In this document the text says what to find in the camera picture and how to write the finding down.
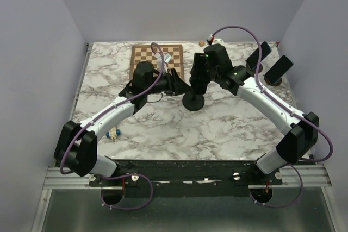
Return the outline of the black round-base phone stand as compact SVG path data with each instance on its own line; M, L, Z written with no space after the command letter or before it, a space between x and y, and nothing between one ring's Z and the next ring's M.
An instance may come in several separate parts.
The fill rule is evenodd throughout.
M186 93L182 98L183 106L189 111L199 111L204 106L204 96L201 94L194 94L192 92Z

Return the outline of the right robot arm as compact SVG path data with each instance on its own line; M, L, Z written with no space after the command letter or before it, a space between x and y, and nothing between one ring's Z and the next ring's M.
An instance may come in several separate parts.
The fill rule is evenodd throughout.
M296 118L296 114L302 116L303 112L281 100L263 85L258 86L253 72L245 66L233 66L223 45L208 46L203 52L210 79L222 89L253 105L284 135L275 148L256 161L257 167L250 170L254 183L262 184L275 169L298 162L315 145L318 131L314 126L319 125L316 114L311 112L303 120Z

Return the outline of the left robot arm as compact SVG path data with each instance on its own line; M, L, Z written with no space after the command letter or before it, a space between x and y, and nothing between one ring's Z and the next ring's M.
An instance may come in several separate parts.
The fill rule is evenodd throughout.
M75 173L81 177L99 175L107 185L116 185L121 173L114 160L98 154L100 139L112 127L137 113L147 103L148 95L162 92L179 96L189 91L190 86L175 69L161 73L149 62L139 63L132 80L102 111L79 123L68 121L64 124L54 152L61 173Z

